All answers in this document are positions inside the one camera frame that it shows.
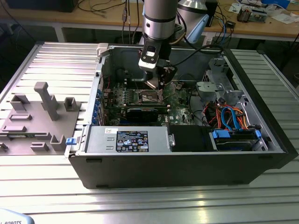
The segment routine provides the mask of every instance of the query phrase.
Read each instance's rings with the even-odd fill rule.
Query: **white label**
[[[116,134],[118,128],[105,128],[105,134]]]
[[[150,51],[148,51],[148,52],[146,52],[146,55],[147,55],[147,56],[150,56],[150,57],[153,57],[153,56],[155,55],[155,53],[154,53],[154,52],[150,52]]]

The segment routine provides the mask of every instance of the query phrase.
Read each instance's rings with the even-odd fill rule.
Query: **wooden tabletop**
[[[105,3],[107,0],[90,0],[91,4]],[[227,20],[236,23],[234,33],[235,34],[246,34],[246,35],[266,35],[266,36],[279,36],[279,37],[296,37],[299,32],[299,23],[284,24],[273,18],[268,17],[266,23],[259,22],[248,22],[241,23],[237,21],[237,14],[230,13],[229,5],[235,2],[234,0],[220,0],[220,7],[222,8],[223,14],[227,17]],[[111,0],[107,4],[103,4],[97,7],[97,9],[106,8],[116,4],[120,4],[121,0]],[[85,0],[81,5],[81,8],[90,10],[88,0]],[[66,23],[81,23],[81,24],[97,24],[97,25],[117,25],[121,26],[121,16],[124,5],[116,6],[106,10],[104,16],[97,15],[92,12],[85,12],[79,8],[75,8],[72,13],[61,13],[54,11],[39,11],[39,10],[25,10],[25,9],[9,9],[10,14],[18,21],[46,21],[46,22],[66,22]],[[137,25],[137,10],[136,3],[130,3],[131,9],[131,25]],[[140,26],[142,26],[142,9],[143,4],[139,4],[140,12]],[[290,4],[289,10],[298,10],[299,6]],[[0,19],[10,18],[7,13],[0,8]],[[212,26],[205,28],[205,31],[221,32],[221,26],[216,19],[213,20]]]

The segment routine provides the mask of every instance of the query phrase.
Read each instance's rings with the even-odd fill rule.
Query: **green circuit board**
[[[127,122],[126,111],[130,108],[144,108],[158,111],[157,121],[147,126],[194,125],[188,106],[188,91],[182,88],[181,83],[174,82],[159,91],[129,89],[118,83],[104,94],[105,123],[108,126],[139,125]]]

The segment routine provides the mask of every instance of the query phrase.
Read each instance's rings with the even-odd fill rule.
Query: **power supply label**
[[[116,151],[119,153],[140,153],[149,151],[147,131],[117,132]]]

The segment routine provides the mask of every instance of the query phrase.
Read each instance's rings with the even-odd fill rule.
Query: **motherboard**
[[[170,82],[163,90],[145,85],[117,83],[105,89],[104,121],[106,126],[193,125],[194,116],[188,106],[190,88]]]

